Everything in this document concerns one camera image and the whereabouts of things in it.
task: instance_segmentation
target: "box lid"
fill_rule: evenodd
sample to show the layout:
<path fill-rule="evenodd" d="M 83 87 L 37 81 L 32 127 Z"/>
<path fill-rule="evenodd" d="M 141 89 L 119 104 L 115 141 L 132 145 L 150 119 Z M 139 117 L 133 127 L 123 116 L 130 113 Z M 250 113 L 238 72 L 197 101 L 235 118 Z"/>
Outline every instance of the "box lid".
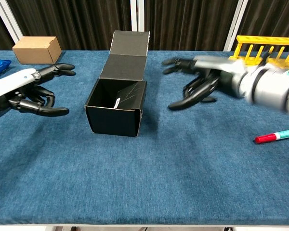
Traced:
<path fill-rule="evenodd" d="M 116 30 L 100 78 L 142 80 L 148 44 L 149 32 Z"/>
<path fill-rule="evenodd" d="M 120 31 L 114 32 L 110 54 L 147 56 L 149 32 Z"/>
<path fill-rule="evenodd" d="M 50 43 L 55 40 L 56 37 L 53 36 L 23 36 L 13 49 L 30 49 L 30 48 L 40 48 L 47 49 Z"/>

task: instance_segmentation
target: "blue tablecloth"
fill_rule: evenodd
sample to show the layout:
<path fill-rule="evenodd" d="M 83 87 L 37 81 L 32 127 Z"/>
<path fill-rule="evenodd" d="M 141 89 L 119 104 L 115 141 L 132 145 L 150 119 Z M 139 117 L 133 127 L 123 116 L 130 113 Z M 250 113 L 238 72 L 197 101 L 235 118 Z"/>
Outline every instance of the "blue tablecloth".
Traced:
<path fill-rule="evenodd" d="M 94 134 L 84 104 L 107 51 L 66 51 L 77 75 L 44 87 L 47 118 L 9 111 L 0 118 L 0 224 L 289 225 L 289 139 L 256 145 L 258 135 L 289 129 L 289 116 L 219 92 L 217 103 L 171 112 L 191 75 L 162 75 L 161 61 L 206 54 L 150 51 L 137 138 Z M 210 53 L 228 56 L 229 53 Z M 20 65 L 11 51 L 3 75 Z"/>

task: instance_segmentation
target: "black robotic finger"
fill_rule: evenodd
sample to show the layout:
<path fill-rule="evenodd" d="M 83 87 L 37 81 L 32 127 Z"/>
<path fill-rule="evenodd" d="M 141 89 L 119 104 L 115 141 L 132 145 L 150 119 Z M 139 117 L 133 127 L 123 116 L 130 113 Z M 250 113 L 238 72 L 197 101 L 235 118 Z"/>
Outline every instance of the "black robotic finger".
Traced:
<path fill-rule="evenodd" d="M 59 70 L 73 70 L 75 68 L 72 64 L 55 64 Z"/>
<path fill-rule="evenodd" d="M 61 76 L 74 76 L 76 73 L 75 71 L 70 71 L 70 70 L 60 70 L 59 74 Z"/>
<path fill-rule="evenodd" d="M 265 52 L 265 53 L 263 54 L 262 60 L 261 60 L 261 62 L 259 63 L 258 66 L 264 66 L 264 65 L 266 65 L 266 63 L 268 62 L 268 58 L 270 57 L 270 55 L 271 55 L 270 52 L 268 52 L 268 51 Z"/>
<path fill-rule="evenodd" d="M 170 68 L 165 69 L 165 70 L 163 71 L 163 74 L 168 75 L 168 74 L 170 74 L 170 73 L 177 72 L 177 71 L 179 71 L 179 70 L 180 70 L 179 68 L 177 68 L 176 66 L 173 66 L 173 67 L 170 67 Z"/>
<path fill-rule="evenodd" d="M 181 101 L 170 104 L 168 108 L 172 111 L 177 111 L 189 108 L 199 103 L 216 89 L 218 80 L 219 77 L 212 74 L 204 83 L 194 89 L 188 97 Z"/>
<path fill-rule="evenodd" d="M 192 80 L 189 84 L 187 84 L 183 88 L 183 98 L 190 97 L 190 95 L 193 93 L 193 91 L 198 88 L 202 83 L 205 82 L 205 75 L 203 73 L 199 73 L 199 76 Z M 206 97 L 203 100 L 201 100 L 202 103 L 214 103 L 217 100 L 213 97 Z"/>
<path fill-rule="evenodd" d="M 170 74 L 177 71 L 182 71 L 184 73 L 193 74 L 195 73 L 195 66 L 196 61 L 192 59 L 181 59 L 181 58 L 171 58 L 164 60 L 162 65 L 171 65 L 174 64 L 173 67 L 170 67 L 163 71 L 164 74 Z"/>
<path fill-rule="evenodd" d="M 74 68 L 75 66 L 71 64 L 54 64 L 45 67 L 37 71 L 40 74 L 40 80 L 38 84 L 42 84 L 49 80 L 52 80 L 55 76 L 74 76 L 76 73 L 74 71 L 71 71 Z"/>
<path fill-rule="evenodd" d="M 30 100 L 32 100 L 33 102 L 38 103 L 39 105 L 44 105 L 45 104 L 45 100 L 40 97 L 39 95 L 33 93 L 33 92 L 28 92 L 26 95 Z"/>
<path fill-rule="evenodd" d="M 33 113 L 40 116 L 56 117 L 56 116 L 65 116 L 69 113 L 69 109 L 60 107 L 52 108 L 42 106 L 36 102 L 29 100 L 24 100 L 19 97 L 14 97 L 9 100 L 11 108 L 23 112 L 23 113 Z"/>
<path fill-rule="evenodd" d="M 52 91 L 47 90 L 44 87 L 36 85 L 32 89 L 32 92 L 34 92 L 35 94 L 40 95 L 42 97 L 46 97 L 47 98 L 47 103 L 46 103 L 45 106 L 53 107 L 53 105 L 54 105 L 54 93 Z"/>

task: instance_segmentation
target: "cardboard box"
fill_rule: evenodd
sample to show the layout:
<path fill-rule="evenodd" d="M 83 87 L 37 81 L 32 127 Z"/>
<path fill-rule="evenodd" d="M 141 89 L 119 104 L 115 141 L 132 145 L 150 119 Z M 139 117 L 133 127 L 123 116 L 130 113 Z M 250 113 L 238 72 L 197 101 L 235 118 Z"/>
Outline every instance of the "cardboard box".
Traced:
<path fill-rule="evenodd" d="M 13 51 L 21 64 L 54 64 L 61 54 L 56 37 L 22 37 Z"/>
<path fill-rule="evenodd" d="M 115 31 L 110 55 L 85 104 L 93 132 L 138 135 L 148 43 L 149 32 Z"/>

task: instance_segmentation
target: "red marker cap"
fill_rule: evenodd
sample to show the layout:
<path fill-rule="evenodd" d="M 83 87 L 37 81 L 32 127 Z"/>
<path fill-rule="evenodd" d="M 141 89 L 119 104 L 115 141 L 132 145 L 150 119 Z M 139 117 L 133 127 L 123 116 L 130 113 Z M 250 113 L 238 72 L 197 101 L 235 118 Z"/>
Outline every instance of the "red marker cap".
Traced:
<path fill-rule="evenodd" d="M 274 133 L 267 134 L 264 136 L 257 136 L 255 138 L 256 143 L 265 143 L 265 142 L 270 142 L 270 141 L 276 141 L 277 137 Z"/>

